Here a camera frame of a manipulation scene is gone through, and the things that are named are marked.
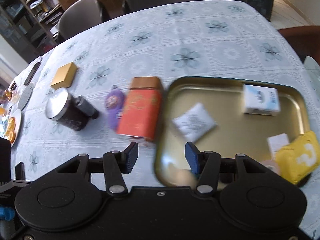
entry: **yellow snack bag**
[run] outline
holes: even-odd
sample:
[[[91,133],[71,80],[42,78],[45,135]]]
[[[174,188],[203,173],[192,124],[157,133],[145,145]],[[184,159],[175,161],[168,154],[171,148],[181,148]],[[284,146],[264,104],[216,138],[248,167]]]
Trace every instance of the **yellow snack bag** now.
[[[320,164],[320,145],[316,134],[307,131],[276,153],[281,176],[297,184]]]

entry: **tablecloth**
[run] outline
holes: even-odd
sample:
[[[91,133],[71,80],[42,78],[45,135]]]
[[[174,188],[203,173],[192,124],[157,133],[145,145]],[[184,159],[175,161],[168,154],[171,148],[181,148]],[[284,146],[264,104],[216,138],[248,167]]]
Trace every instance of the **tablecloth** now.
[[[79,132],[48,120],[44,114],[56,70],[69,62],[79,67],[72,86],[100,112]],[[15,81],[22,84],[32,66]],[[35,180],[79,153],[91,158],[123,150],[129,142],[106,124],[104,100],[112,85],[126,92],[135,76],[158,76],[164,87],[181,76],[213,76],[279,83],[304,97],[311,128],[320,138],[320,102],[296,53],[270,23],[239,1],[195,1],[131,13],[93,27],[57,46],[38,70],[35,88],[23,113],[12,148],[14,166],[25,164],[26,179]],[[155,148],[140,147],[139,158],[124,180],[130,189],[161,186],[153,172]],[[320,225],[320,169],[302,188],[308,198],[301,228],[312,236]],[[92,182],[105,189],[102,174]],[[320,236],[320,229],[315,237]]]

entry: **tiled floor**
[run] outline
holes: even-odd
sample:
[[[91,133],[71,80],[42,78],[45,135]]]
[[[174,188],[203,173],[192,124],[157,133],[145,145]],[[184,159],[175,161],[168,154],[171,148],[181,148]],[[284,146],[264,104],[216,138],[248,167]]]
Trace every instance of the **tiled floor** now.
[[[284,29],[309,24],[284,1],[274,0],[271,25],[276,29]]]

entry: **red and brown box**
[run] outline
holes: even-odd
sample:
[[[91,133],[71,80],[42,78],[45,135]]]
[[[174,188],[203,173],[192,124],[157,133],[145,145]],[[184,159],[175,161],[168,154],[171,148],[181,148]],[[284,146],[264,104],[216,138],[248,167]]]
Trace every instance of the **red and brown box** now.
[[[153,141],[161,99],[162,85],[159,78],[134,78],[124,103],[117,133]]]

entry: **silver lid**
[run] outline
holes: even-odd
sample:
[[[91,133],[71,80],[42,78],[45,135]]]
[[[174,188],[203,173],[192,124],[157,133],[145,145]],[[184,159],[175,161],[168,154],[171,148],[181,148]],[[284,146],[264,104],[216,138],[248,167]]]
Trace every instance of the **silver lid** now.
[[[66,88],[59,88],[53,92],[47,101],[45,115],[51,120],[60,119],[68,109],[71,95]]]

